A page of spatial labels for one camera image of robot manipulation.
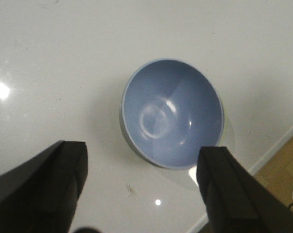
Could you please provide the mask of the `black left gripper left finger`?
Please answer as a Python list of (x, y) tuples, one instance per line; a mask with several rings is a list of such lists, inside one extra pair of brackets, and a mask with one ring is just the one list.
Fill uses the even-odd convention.
[(0, 175), (0, 233), (67, 233), (87, 172), (85, 142), (58, 141)]

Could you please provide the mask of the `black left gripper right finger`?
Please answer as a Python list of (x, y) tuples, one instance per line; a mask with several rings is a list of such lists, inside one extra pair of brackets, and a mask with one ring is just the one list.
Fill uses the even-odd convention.
[(226, 147), (201, 147), (197, 182), (214, 233), (293, 233), (293, 213)]

